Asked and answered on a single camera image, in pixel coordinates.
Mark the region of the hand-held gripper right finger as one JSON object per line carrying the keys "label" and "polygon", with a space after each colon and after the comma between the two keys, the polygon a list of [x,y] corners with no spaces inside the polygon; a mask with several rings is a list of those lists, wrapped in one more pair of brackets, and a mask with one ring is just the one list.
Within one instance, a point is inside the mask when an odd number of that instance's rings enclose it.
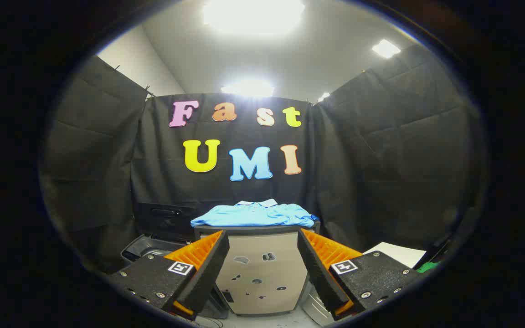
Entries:
{"label": "hand-held gripper right finger", "polygon": [[334,320],[396,299],[422,275],[383,251],[361,253],[307,229],[298,231],[297,247],[310,282]]}

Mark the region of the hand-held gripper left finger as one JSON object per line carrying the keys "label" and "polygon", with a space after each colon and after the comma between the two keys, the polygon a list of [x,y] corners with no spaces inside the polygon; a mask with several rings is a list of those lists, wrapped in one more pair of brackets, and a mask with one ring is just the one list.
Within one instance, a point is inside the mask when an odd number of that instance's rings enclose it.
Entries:
{"label": "hand-held gripper left finger", "polygon": [[150,253],[110,275],[110,285],[155,311],[195,319],[216,284],[230,249],[226,230],[167,255]]}

